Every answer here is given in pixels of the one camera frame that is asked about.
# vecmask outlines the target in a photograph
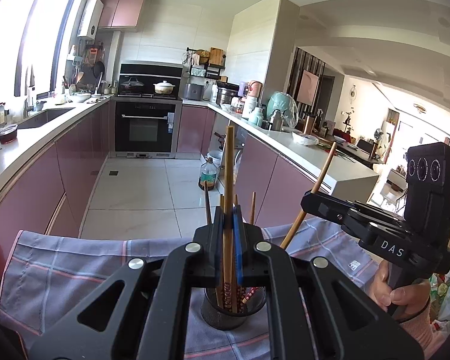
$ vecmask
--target white countertop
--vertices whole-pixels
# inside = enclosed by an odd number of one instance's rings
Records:
[[[17,139],[1,145],[0,150],[0,190],[13,177],[13,175],[34,156],[42,147],[52,141],[66,128],[77,122],[89,112],[108,102],[99,103],[65,103],[62,105],[45,104],[43,110],[57,108],[73,108],[54,120],[37,128],[17,130]],[[39,112],[30,112],[30,117]]]
[[[242,119],[240,114],[230,114],[220,108],[219,105],[209,101],[183,100],[183,104],[198,105],[213,109],[273,147],[283,154],[283,156],[291,159],[307,172],[312,173],[315,178],[318,177],[325,164],[328,156],[326,151],[317,146],[299,145],[293,142],[293,137],[290,133],[268,131],[257,126],[252,126],[247,120]],[[376,181],[378,174],[359,162],[351,162],[345,158],[335,156],[325,176],[324,183],[333,190],[337,182],[367,178],[373,178]]]

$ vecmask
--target mesh pen holder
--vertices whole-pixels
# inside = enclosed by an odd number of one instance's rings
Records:
[[[260,311],[265,305],[266,300],[265,288],[259,287],[244,305],[244,312],[231,312],[221,309],[217,305],[215,288],[205,288],[205,296],[203,297],[200,311],[202,312],[204,321],[211,327],[218,330],[233,330],[241,326],[248,316]]]

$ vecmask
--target tile floor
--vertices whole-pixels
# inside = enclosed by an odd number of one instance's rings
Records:
[[[206,224],[200,160],[109,158],[83,226],[85,239],[191,237]],[[219,204],[210,192],[212,217]]]

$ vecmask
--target oven handle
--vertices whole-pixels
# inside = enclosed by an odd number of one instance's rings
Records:
[[[127,117],[129,119],[160,119],[160,120],[167,120],[168,116],[127,116],[122,114],[122,117]]]

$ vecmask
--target water heater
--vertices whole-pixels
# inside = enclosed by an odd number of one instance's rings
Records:
[[[88,0],[83,11],[82,21],[78,30],[78,36],[87,40],[95,40],[98,21],[104,8],[100,0]]]

